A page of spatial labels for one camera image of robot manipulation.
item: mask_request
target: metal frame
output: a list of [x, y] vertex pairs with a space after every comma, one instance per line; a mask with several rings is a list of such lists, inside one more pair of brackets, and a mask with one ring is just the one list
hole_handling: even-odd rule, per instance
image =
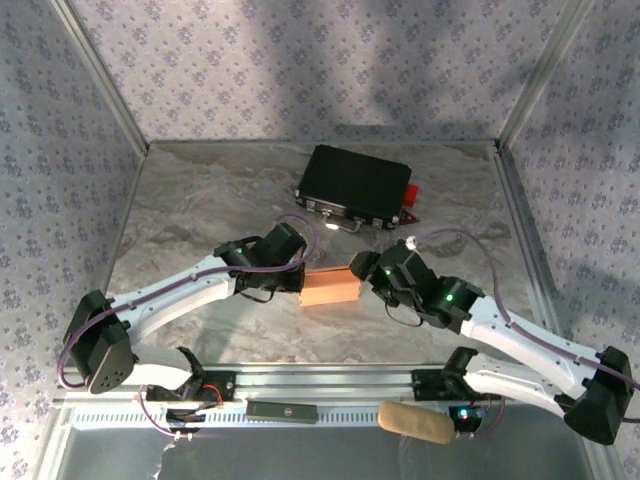
[[[545, 328], [561, 334], [562, 327], [555, 310], [552, 294], [555, 290], [551, 270], [544, 257], [542, 242], [538, 236], [529, 203], [518, 192], [523, 190], [515, 161], [508, 145], [493, 156], [496, 173], [503, 191], [505, 203], [513, 221], [516, 238], [525, 259], [525, 266], [532, 286], [529, 295], [534, 316], [540, 316]], [[602, 480], [624, 479], [626, 475], [615, 447], [605, 447], [584, 439], [584, 450], [595, 478]]]
[[[282, 402], [304, 402], [313, 398], [318, 405], [320, 427], [368, 427], [377, 425], [377, 409], [385, 400], [415, 404], [410, 371], [442, 368], [418, 364], [397, 365], [213, 365], [207, 370], [234, 370], [235, 400], [207, 415], [205, 427], [269, 427], [266, 422], [248, 421], [245, 400], [255, 398]], [[77, 372], [69, 374], [78, 381]], [[40, 458], [34, 478], [57, 478], [70, 432], [74, 428], [152, 428], [135, 398], [137, 389], [121, 387], [100, 396], [86, 391], [66, 392], [54, 400], [43, 433]], [[452, 402], [429, 402], [429, 408], [445, 411]], [[147, 403], [154, 420], [161, 420], [164, 407]]]
[[133, 205], [133, 199], [138, 189], [138, 182], [140, 182], [140, 177], [142, 176], [142, 169], [144, 168], [144, 164], [147, 160], [147, 154], [148, 152], [145, 151], [142, 155], [140, 155], [138, 167], [136, 168], [136, 171], [133, 174], [133, 181], [131, 182], [131, 187], [129, 188], [129, 194], [127, 195], [127, 200], [124, 204], [124, 211], [122, 212], [122, 217], [120, 217], [120, 223], [118, 224], [118, 232], [116, 233], [116, 238], [115, 238], [115, 241], [113, 242], [111, 254], [109, 255], [109, 262], [107, 263], [104, 276], [102, 277], [102, 281], [100, 282], [100, 290], [102, 290], [103, 292], [107, 291], [107, 287], [109, 287], [109, 281], [111, 280], [111, 275], [113, 274], [113, 269], [116, 266], [116, 260], [118, 259], [118, 249], [120, 248], [120, 244], [122, 243], [122, 237], [124, 237], [124, 230], [125, 228], [127, 228], [127, 222], [129, 221], [129, 214], [131, 213], [131, 206]]
[[[535, 225], [529, 221], [531, 212], [526, 199], [518, 195], [521, 184], [520, 178], [515, 168], [513, 158], [508, 147], [505, 147], [501, 154], [497, 152], [494, 145], [486, 141], [465, 142], [466, 145], [482, 145], [487, 148], [488, 158], [492, 163], [493, 176], [499, 187], [503, 202], [509, 211], [510, 227], [514, 232], [516, 241], [522, 253], [527, 279], [529, 283], [529, 299], [532, 304], [534, 319], [538, 325], [558, 334], [562, 332], [556, 311], [551, 300], [553, 292], [553, 282], [551, 274], [546, 264], [546, 260], [541, 252], [541, 242], [537, 235]], [[445, 142], [443, 145], [457, 145], [457, 142]], [[127, 211], [123, 218], [122, 230], [126, 224], [126, 217], [135, 196], [140, 172], [132, 187], [130, 198], [127, 202]], [[108, 284], [108, 277], [105, 278], [104, 286]], [[206, 367], [212, 370], [235, 370], [241, 372], [238, 378], [236, 396], [238, 399], [246, 399], [248, 396], [261, 399], [279, 399], [282, 401], [305, 402], [313, 398], [313, 402], [320, 407], [330, 408], [373, 408], [384, 400], [402, 400], [413, 402], [411, 390], [411, 379], [407, 376], [408, 369], [416, 368], [416, 365], [217, 365]], [[304, 374], [307, 380], [305, 386], [296, 385], [296, 375]], [[80, 380], [77, 372], [67, 373], [70, 381]], [[68, 436], [75, 417], [71, 416], [71, 410], [79, 407], [87, 407], [93, 412], [105, 412], [110, 408], [124, 408], [125, 404], [137, 408], [132, 400], [136, 392], [132, 388], [122, 388], [100, 397], [92, 396], [86, 392], [66, 393], [63, 399], [56, 401], [58, 412], [52, 415], [45, 436], [49, 439], [44, 444], [49, 444], [45, 452], [42, 453], [43, 464], [40, 469], [39, 478], [54, 478], [50, 475], [48, 468], [59, 467], [59, 461], [53, 461], [55, 456], [62, 456], [64, 444]], [[438, 404], [430, 404], [431, 407], [438, 408]], [[238, 405], [226, 405], [225, 412], [228, 419], [237, 420], [239, 413]], [[130, 417], [131, 422], [136, 422], [141, 417]], [[91, 417], [85, 417], [83, 422], [91, 423]], [[227, 420], [211, 420], [212, 425], [216, 422]], [[584, 441], [585, 461], [589, 462], [594, 476], [598, 479], [623, 479], [624, 473], [620, 459], [613, 447], [603, 447], [588, 440]]]
[[120, 128], [122, 128], [127, 139], [136, 150], [138, 155], [143, 155], [147, 152], [149, 145], [144, 138], [144, 135], [138, 128], [138, 125], [131, 115], [126, 102], [120, 96], [109, 71], [105, 67], [100, 55], [96, 51], [95, 47], [89, 39], [80, 16], [68, 0], [49, 0], [54, 11], [60, 17], [60, 21], [64, 26], [69, 38], [76, 46], [78, 54], [84, 63], [87, 71], [96, 83], [96, 86], [102, 93], [107, 105], [116, 117]]
[[511, 145], [526, 123], [555, 68], [580, 29], [595, 0], [568, 0], [527, 82], [505, 120], [499, 135], [500, 145]]

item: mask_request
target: red wire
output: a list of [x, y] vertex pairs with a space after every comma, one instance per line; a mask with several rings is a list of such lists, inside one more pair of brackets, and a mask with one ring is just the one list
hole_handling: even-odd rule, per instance
[[222, 402], [222, 394], [220, 393], [220, 390], [218, 390], [218, 387], [216, 387], [212, 383], [205, 383], [204, 385], [202, 385], [202, 388], [210, 388], [211, 390], [215, 390], [216, 391], [216, 393], [218, 394], [218, 401], [216, 402], [216, 406], [218, 406], [221, 403], [223, 403]]

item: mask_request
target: black wire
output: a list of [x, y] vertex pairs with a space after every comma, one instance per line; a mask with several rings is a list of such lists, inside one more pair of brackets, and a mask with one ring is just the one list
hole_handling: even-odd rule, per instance
[[416, 311], [419, 311], [420, 313], [424, 313], [426, 315], [427, 312], [425, 312], [424, 308], [422, 308], [422, 303], [420, 303], [420, 299], [418, 298], [415, 290], [411, 289], [409, 293], [411, 294], [411, 298], [413, 298], [413, 308], [415, 308]]
[[389, 313], [389, 304], [388, 304], [388, 303], [386, 303], [386, 302], [385, 302], [385, 304], [384, 304], [384, 311], [385, 311], [385, 312], [387, 312], [387, 315], [389, 316], [389, 318], [390, 318], [391, 320], [393, 320], [393, 321], [394, 321], [394, 322], [396, 322], [396, 323], [399, 323], [400, 325], [404, 325], [405, 327], [413, 327], [413, 328], [417, 328], [417, 327], [419, 327], [420, 325], [422, 325], [422, 319], [420, 320], [420, 323], [417, 323], [417, 324], [411, 324], [411, 323], [404, 323], [404, 322], [402, 322], [402, 321], [398, 320], [397, 318], [394, 318], [394, 317], [391, 315], [391, 313]]
[[257, 302], [257, 303], [269, 303], [271, 300], [273, 300], [273, 295], [274, 294], [275, 294], [275, 292], [273, 290], [271, 290], [271, 295], [269, 295], [269, 298], [264, 300], [262, 298], [254, 297], [253, 295], [249, 295], [247, 293], [240, 292], [240, 295], [242, 295], [244, 298], [248, 298], [249, 300], [253, 300], [254, 302]]

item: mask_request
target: black bracket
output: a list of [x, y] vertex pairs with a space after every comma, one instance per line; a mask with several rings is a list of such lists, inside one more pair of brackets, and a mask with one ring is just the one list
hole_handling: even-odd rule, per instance
[[[458, 347], [444, 368], [419, 369], [411, 372], [413, 398], [418, 402], [478, 400], [482, 392], [476, 392], [464, 381], [469, 361], [478, 354], [472, 348]], [[483, 398], [499, 400], [499, 395], [483, 395]]]
[[402, 240], [381, 254], [358, 253], [349, 268], [360, 280], [371, 283], [373, 293], [387, 307], [405, 305], [416, 312], [420, 324], [427, 322], [456, 334], [470, 318], [469, 309], [476, 299], [484, 297], [482, 290], [460, 278], [436, 276]]
[[[229, 266], [274, 267], [286, 265], [306, 246], [296, 230], [287, 223], [279, 223], [264, 238], [254, 236], [226, 242], [216, 248], [213, 255]], [[304, 285], [304, 265], [283, 272], [231, 272], [230, 275], [237, 279], [235, 293], [247, 288], [299, 293]]]
[[183, 398], [182, 392], [167, 390], [166, 388], [150, 385], [147, 387], [147, 402], [217, 402], [218, 393], [212, 388], [204, 388], [204, 385], [213, 385], [220, 392], [223, 402], [233, 400], [236, 390], [236, 372], [233, 371], [204, 371], [201, 374], [202, 381], [192, 393]]
[[171, 433], [189, 434], [197, 433], [200, 429], [185, 428], [185, 425], [187, 423], [202, 423], [206, 420], [206, 415], [197, 415], [193, 410], [168, 409], [165, 420]]
[[411, 371], [411, 388], [416, 402], [472, 402], [478, 399], [475, 392], [449, 390], [442, 369], [421, 369]]
[[[599, 353], [600, 363], [631, 377], [629, 357], [614, 347]], [[593, 379], [585, 380], [586, 391], [576, 400], [557, 395], [556, 402], [565, 412], [564, 421], [583, 437], [602, 445], [612, 445], [633, 397], [633, 387], [598, 370]]]
[[[109, 308], [109, 301], [100, 290], [87, 293], [73, 314], [64, 343], [82, 325]], [[111, 314], [87, 330], [71, 347], [70, 357], [90, 393], [113, 390], [133, 372], [135, 360], [126, 328], [117, 315]]]
[[449, 407], [449, 416], [453, 420], [456, 432], [477, 432], [482, 425], [484, 410], [481, 407]]

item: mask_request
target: patterned wallpaper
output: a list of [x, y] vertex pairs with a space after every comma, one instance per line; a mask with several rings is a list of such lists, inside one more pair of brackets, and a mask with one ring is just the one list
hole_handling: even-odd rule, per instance
[[[640, 376], [640, 4], [596, 2], [512, 147], [567, 334]], [[630, 414], [640, 416], [640, 394]], [[640, 478], [640, 426], [616, 442]]]
[[0, 478], [26, 478], [80, 296], [111, 253], [136, 155], [45, 0], [1, 2]]
[[74, 0], [147, 141], [498, 136], [564, 0]]

